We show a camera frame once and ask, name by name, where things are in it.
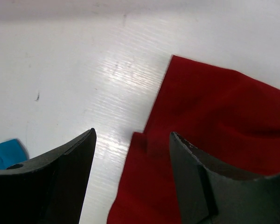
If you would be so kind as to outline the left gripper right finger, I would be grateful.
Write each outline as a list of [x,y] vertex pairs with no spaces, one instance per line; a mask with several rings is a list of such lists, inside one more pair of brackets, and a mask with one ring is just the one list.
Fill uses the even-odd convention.
[[280,224],[280,173],[227,164],[172,132],[170,159],[184,224]]

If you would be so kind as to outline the dark red t shirt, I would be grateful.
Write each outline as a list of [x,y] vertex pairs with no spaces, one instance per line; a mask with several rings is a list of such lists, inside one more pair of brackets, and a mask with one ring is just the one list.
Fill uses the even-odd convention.
[[279,173],[280,90],[234,70],[172,56],[145,129],[133,134],[109,224],[181,222],[171,132],[238,168]]

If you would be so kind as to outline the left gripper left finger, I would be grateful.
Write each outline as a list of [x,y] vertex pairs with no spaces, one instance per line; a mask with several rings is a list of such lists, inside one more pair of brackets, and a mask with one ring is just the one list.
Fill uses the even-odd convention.
[[77,224],[94,158],[90,129],[68,143],[0,170],[0,224]]

